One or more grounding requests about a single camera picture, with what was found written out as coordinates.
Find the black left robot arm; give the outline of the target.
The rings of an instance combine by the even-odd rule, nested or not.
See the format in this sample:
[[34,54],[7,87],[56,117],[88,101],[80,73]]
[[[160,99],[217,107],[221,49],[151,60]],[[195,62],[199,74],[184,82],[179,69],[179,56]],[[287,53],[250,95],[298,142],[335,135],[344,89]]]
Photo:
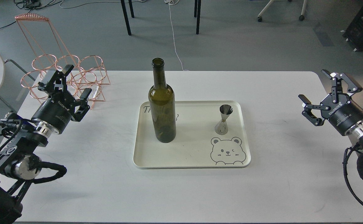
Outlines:
[[1,120],[7,141],[0,147],[0,224],[12,224],[21,217],[23,200],[31,184],[41,184],[63,177],[66,167],[42,161],[34,150],[45,147],[51,134],[61,134],[70,121],[79,122],[90,106],[86,88],[79,99],[67,90],[67,76],[74,66],[46,75],[38,90],[48,94],[31,119],[9,112]]

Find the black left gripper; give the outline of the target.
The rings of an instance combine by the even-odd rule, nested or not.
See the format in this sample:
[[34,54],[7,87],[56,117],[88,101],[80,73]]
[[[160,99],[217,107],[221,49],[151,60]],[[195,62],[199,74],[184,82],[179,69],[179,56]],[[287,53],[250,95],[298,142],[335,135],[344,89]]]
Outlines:
[[62,71],[55,70],[38,82],[38,90],[48,94],[49,98],[38,108],[32,120],[47,123],[57,134],[62,134],[70,121],[80,122],[90,109],[91,88],[85,88],[78,99],[67,90],[66,77],[73,68],[74,65],[66,65]]

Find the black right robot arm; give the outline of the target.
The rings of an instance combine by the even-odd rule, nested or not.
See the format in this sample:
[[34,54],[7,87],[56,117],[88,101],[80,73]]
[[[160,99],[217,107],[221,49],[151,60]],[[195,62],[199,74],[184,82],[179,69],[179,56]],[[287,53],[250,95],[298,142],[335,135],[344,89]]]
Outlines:
[[302,115],[314,126],[322,126],[327,120],[342,136],[356,138],[357,142],[344,151],[342,168],[350,193],[363,206],[363,201],[354,193],[349,183],[347,172],[348,160],[353,152],[357,152],[357,172],[363,180],[363,108],[352,99],[354,94],[362,91],[362,86],[345,73],[331,73],[325,69],[322,73],[332,81],[331,92],[319,105],[312,104],[305,95],[299,95],[304,108]]

